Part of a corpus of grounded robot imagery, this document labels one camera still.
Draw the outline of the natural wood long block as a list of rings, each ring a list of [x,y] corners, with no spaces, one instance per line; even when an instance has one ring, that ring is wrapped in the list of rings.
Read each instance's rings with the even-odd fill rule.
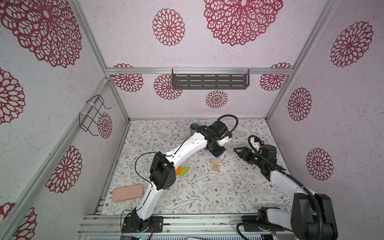
[[[214,164],[214,165],[219,165],[219,164],[221,164],[221,162],[222,162],[221,159],[212,160],[212,164]]]

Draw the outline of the green rectangular block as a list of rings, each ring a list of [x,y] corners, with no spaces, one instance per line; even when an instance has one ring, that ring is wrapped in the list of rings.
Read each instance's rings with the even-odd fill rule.
[[[190,170],[189,167],[183,167],[181,168],[179,175],[185,176],[189,172],[189,170]]]

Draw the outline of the orange rectangular block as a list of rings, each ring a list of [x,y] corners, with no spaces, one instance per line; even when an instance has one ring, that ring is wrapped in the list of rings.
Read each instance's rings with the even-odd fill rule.
[[[178,176],[182,170],[183,170],[183,167],[178,167],[178,168],[176,169],[176,171],[175,171],[176,176]]]

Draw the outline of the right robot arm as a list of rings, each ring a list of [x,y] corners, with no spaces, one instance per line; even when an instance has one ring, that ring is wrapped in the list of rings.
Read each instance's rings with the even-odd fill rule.
[[[300,240],[335,240],[338,229],[331,199],[318,194],[277,164],[277,149],[272,145],[235,148],[246,163],[261,170],[262,175],[279,187],[293,201],[291,211],[262,207],[251,224],[263,229],[285,229]]]

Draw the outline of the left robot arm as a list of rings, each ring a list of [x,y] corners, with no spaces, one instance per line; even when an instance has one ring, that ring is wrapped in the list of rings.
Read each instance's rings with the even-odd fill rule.
[[[197,131],[179,147],[165,154],[155,152],[150,177],[147,180],[149,183],[147,191],[131,213],[132,221],[137,228],[149,222],[162,193],[175,183],[176,169],[193,154],[203,149],[218,158],[226,150],[224,144],[232,138],[232,132],[237,125],[238,123],[235,123],[235,126],[228,130],[226,124],[221,119],[217,119],[210,126],[199,126]]]

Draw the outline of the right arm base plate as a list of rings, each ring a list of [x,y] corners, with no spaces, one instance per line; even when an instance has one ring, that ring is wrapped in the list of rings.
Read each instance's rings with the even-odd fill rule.
[[[278,232],[284,231],[285,229],[265,222],[263,219],[259,219],[257,215],[242,216],[244,223],[243,227],[246,232]]]

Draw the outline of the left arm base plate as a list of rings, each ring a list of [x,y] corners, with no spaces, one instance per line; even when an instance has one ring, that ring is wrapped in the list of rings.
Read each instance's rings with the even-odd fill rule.
[[[127,216],[124,219],[122,233],[161,233],[164,217],[150,217],[142,221],[140,218]]]

